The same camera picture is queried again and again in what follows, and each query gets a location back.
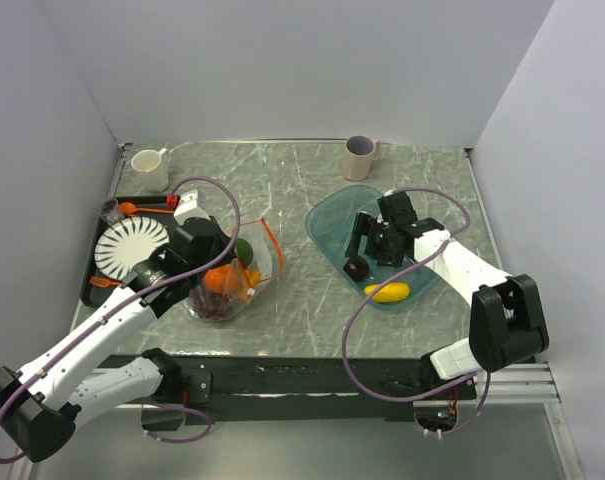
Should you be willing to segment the orange tangerine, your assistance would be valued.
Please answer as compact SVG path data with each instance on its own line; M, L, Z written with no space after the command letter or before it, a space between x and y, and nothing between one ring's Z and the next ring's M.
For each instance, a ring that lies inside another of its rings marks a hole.
M204 284L216 294L231 294L241 286L236 270L231 264L208 270L204 276Z

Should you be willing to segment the dark avocado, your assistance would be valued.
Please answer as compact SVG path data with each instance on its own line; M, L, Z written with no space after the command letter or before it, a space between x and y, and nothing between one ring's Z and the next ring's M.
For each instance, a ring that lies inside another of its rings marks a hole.
M361 282L369 274L369 264L363 257L353 256L346 261L343 271L354 282Z

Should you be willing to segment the green lime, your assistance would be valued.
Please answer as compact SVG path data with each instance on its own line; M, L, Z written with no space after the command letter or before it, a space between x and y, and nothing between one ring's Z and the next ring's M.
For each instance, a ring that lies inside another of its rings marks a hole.
M253 262L254 250L247 240L238 238L235 243L235 251L238 261L243 267L248 267Z

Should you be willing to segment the clear zip top bag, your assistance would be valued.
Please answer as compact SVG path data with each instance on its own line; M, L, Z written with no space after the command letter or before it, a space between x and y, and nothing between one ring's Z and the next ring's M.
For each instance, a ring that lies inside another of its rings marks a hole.
M244 310L272 281L274 281L282 273L285 267L285 257L277 237L264 217L260 218L259 220L243 223L239 228L238 238L247 240L253 247L253 262L248 267L243 267L238 261L234 246L233 253L235 254L235 257L229 264L231 264L236 270L241 285L249 284L249 273L252 270L260 271L261 280L253 287L255 289L254 297L250 302L245 303L242 301L234 301L231 298L233 293L224 294L230 298L229 309L226 316L221 320L204 320L197 318L190 313L188 308L188 296L185 300L185 306L187 312L192 318L202 322L213 323L229 321L238 315L242 310ZM196 288L205 287L204 276L200 285Z

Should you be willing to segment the purple grape bunch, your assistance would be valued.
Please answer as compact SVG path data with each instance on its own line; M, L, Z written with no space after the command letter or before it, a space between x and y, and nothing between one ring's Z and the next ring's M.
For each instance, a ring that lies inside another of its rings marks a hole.
M206 287L194 288L189 294L188 308L197 318L221 320L227 314L229 302L230 298L227 295L212 292Z

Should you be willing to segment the yellow lemon piece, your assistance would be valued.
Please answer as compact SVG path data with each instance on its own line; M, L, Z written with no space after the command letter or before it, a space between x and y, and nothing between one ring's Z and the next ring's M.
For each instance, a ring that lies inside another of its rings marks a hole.
M249 273L249 284L254 287L255 285L257 285L261 280L261 274L259 270L252 270Z

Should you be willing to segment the small orange pumpkin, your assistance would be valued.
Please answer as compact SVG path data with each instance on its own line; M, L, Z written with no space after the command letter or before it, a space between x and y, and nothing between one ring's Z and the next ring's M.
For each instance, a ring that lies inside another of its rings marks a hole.
M254 295L255 295L255 289L250 284L244 284L244 285L241 285L240 287L238 287L233 292L233 294L231 295L231 298L234 301L242 301L242 302L248 303L252 300Z

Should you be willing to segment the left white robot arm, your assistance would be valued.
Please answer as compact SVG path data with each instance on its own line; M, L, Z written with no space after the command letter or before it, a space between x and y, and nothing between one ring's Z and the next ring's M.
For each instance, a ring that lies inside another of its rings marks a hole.
M92 372L122 340L184 300L208 270L230 263L238 232L226 235L212 218L186 220L58 344L18 370L1 367L0 464L45 460L81 426L133 400L180 410L187 378L158 348Z

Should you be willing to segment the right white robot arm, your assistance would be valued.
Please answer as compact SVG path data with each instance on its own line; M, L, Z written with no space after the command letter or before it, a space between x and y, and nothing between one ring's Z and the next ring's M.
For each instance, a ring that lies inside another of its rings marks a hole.
M419 384L427 396L442 398L458 378L480 370L493 373L548 348L548 330L533 278L492 266L440 222L419 217L406 190L386 192L377 205L376 216L357 214L347 257L363 250L391 267L410 259L406 273L431 270L470 308L467 336L420 360Z

